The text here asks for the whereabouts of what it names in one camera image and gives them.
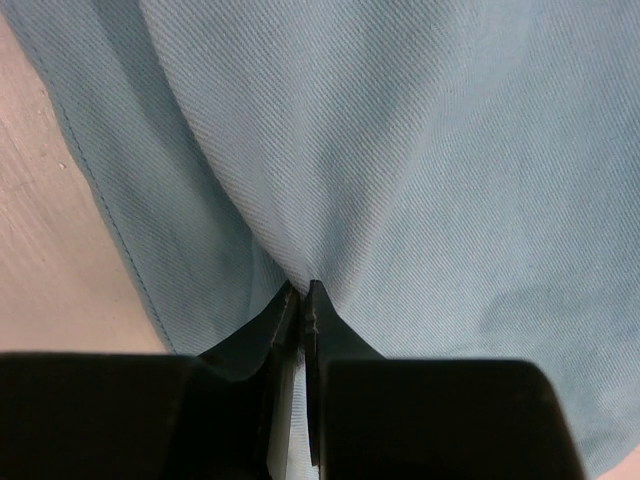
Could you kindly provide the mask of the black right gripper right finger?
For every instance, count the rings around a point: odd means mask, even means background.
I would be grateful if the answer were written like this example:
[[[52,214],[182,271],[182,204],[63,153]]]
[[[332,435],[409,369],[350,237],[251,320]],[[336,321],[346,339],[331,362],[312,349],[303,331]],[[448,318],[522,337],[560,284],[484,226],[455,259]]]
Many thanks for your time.
[[[305,300],[307,418],[323,479],[581,479],[555,391],[512,359],[387,359]]]

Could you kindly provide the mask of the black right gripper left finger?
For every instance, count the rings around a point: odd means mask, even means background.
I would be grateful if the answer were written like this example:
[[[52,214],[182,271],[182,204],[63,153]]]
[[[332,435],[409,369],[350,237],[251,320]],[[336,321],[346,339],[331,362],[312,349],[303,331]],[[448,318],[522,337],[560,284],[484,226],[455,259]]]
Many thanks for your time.
[[[5,353],[5,479],[281,479],[300,297],[197,356]]]

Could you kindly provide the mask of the light blue trousers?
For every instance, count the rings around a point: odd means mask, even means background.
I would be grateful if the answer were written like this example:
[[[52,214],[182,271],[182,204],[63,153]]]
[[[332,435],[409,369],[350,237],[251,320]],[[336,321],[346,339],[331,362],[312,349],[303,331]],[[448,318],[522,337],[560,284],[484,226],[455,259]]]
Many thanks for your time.
[[[320,280],[393,357],[550,378],[639,443],[635,1],[5,1],[148,315],[194,354]]]

